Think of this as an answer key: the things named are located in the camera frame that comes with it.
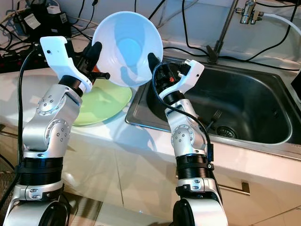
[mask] green plate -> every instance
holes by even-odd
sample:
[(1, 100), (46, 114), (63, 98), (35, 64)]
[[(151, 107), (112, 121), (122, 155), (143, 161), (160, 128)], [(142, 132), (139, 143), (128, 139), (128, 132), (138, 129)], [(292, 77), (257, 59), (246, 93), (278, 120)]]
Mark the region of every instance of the green plate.
[(120, 112), (131, 97), (132, 91), (129, 87), (97, 79), (91, 92), (83, 95), (79, 116), (73, 125), (90, 125), (106, 120)]

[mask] faucet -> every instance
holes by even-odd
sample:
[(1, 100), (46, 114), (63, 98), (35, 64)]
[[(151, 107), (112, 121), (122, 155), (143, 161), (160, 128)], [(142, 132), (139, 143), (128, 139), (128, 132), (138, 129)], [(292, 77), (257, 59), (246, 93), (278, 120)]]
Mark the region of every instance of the faucet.
[(231, 19), (233, 17), (234, 11), (236, 13), (241, 14), (240, 23), (241, 24), (255, 24), (256, 21), (261, 20), (261, 16), (263, 16), (262, 12), (255, 11), (254, 7), (256, 5), (255, 0), (247, 0), (244, 8), (236, 8), (238, 0), (233, 0), (232, 5), (230, 7), (227, 19), (225, 21), (224, 27), (222, 29), (219, 40), (216, 42), (214, 49), (212, 49), (209, 45), (206, 46), (206, 49), (209, 54), (208, 62), (212, 64), (216, 64), (218, 60), (218, 56), (221, 52), (223, 40), (225, 38), (226, 32), (230, 25)]

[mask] kitchen sink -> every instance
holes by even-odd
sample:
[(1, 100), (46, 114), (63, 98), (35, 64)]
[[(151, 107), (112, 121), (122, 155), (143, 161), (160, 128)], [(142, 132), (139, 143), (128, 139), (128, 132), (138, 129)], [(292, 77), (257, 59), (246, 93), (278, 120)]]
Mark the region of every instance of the kitchen sink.
[[(278, 75), (204, 65), (185, 98), (205, 127), (222, 112), (208, 130), (212, 141), (301, 160), (301, 112)], [(138, 89), (126, 122), (169, 131), (164, 109), (147, 83)]]

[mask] countertop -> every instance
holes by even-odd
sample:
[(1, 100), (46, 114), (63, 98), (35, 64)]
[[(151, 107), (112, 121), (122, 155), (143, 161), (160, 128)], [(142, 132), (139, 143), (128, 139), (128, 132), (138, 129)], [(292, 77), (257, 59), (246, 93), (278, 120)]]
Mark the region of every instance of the countertop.
[[(81, 47), (77, 46), (77, 41), (74, 41), (74, 45), (75, 50), (81, 49)], [(165, 52), (165, 54), (179, 58), (198, 59), (173, 51)], [(276, 61), (279, 66), (287, 66), (288, 63), (291, 63), (279, 59)], [(281, 71), (229, 60), (220, 60), (219, 64), (278, 74), (301, 109), (301, 104), (298, 102), (297, 96), (290, 85), (290, 82), (296, 76), (296, 72)], [(290, 66), (296, 68), (294, 63), (291, 63)], [(17, 78), (18, 72), (0, 75), (0, 123), (8, 126), (17, 126), (18, 123)], [(25, 72), (23, 78), (24, 125), (34, 116), (38, 100), (52, 84), (56, 83), (58, 83), (58, 79), (50, 68)], [(133, 97), (136, 90), (137, 88), (132, 89)], [(92, 142), (99, 146), (127, 148), (141, 155), (155, 153), (159, 154), (166, 162), (175, 162), (174, 151), (170, 143), (170, 133), (125, 123), (125, 116), (131, 101), (121, 112), (108, 120), (89, 126), (73, 126), (71, 129), (71, 141), (81, 137), (87, 143)], [(214, 165), (219, 172), (229, 170), (301, 185), (299, 173), (301, 161), (214, 143)]]

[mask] white bowl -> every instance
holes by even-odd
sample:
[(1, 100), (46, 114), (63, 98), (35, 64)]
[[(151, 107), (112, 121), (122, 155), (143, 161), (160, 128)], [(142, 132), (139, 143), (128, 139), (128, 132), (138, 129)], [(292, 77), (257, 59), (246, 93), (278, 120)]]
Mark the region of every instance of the white bowl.
[(92, 45), (103, 45), (97, 68), (110, 73), (110, 81), (135, 87), (151, 79), (147, 55), (154, 53), (162, 61), (163, 44), (154, 24), (134, 12), (118, 12), (106, 17), (97, 27)]

